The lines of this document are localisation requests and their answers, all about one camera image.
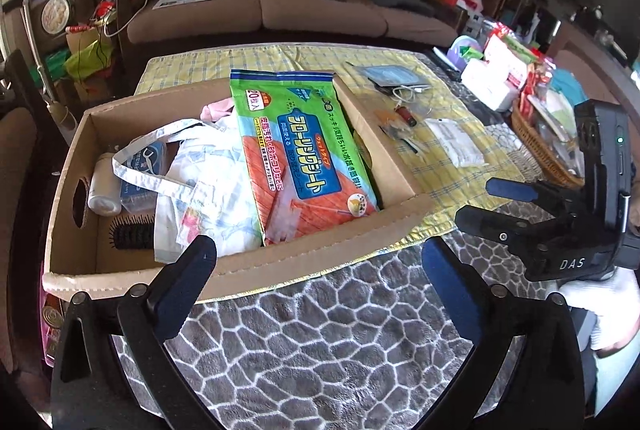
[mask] white tissue packet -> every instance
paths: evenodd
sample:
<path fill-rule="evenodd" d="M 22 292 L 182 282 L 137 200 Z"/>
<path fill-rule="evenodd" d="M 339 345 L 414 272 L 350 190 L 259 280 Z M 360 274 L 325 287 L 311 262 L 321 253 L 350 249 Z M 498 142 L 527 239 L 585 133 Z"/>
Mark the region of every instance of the white tissue packet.
<path fill-rule="evenodd" d="M 456 168 L 486 165 L 482 152 L 454 120 L 427 118 L 425 123 Z"/>

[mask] gray stone-patterned blanket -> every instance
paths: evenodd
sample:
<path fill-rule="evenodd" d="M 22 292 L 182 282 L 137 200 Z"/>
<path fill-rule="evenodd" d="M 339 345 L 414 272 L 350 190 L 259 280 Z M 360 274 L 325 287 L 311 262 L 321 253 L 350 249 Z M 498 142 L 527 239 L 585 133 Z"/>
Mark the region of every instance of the gray stone-patterned blanket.
<path fill-rule="evenodd" d="M 532 222 L 545 214 L 510 203 Z M 501 245 L 444 236 L 488 283 L 544 297 Z M 166 348 L 225 427 L 256 429 L 411 428 L 443 392 L 468 354 L 420 265 L 421 246 L 375 257 L 320 279 L 245 298 L 196 305 Z M 158 412 L 116 341 L 142 407 Z M 502 392 L 510 352 L 481 412 Z"/>

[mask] dark folded cloth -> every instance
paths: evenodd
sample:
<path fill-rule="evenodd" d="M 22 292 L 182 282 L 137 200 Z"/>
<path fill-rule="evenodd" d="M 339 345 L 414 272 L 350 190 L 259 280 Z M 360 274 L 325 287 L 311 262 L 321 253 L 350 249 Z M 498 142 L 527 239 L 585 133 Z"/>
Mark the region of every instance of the dark folded cloth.
<path fill-rule="evenodd" d="M 420 14 L 425 17 L 433 17 L 434 9 L 432 6 L 423 3 L 421 0 L 371 0 L 378 6 L 385 8 L 399 8 L 414 14 Z"/>

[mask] pink cloth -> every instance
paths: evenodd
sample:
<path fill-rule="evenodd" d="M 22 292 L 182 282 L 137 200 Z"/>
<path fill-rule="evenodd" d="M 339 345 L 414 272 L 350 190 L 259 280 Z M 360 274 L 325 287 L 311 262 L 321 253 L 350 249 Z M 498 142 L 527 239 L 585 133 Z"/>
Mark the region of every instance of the pink cloth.
<path fill-rule="evenodd" d="M 218 121 L 220 118 L 224 118 L 231 114 L 231 110 L 234 108 L 234 99 L 225 98 L 220 102 L 213 102 L 202 108 L 200 113 L 200 120 L 202 121 Z"/>

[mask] wicker basket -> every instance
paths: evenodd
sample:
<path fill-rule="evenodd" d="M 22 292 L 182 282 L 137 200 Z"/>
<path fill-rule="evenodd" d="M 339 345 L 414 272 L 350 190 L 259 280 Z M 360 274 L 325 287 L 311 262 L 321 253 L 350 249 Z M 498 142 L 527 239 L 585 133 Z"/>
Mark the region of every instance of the wicker basket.
<path fill-rule="evenodd" d="M 511 115 L 511 128 L 522 140 L 523 144 L 533 154 L 542 168 L 545 177 L 556 184 L 570 188 L 580 188 L 584 180 L 572 175 L 555 154 L 546 146 L 538 131 L 531 127 L 520 114 L 518 99 L 513 102 L 513 114 Z"/>

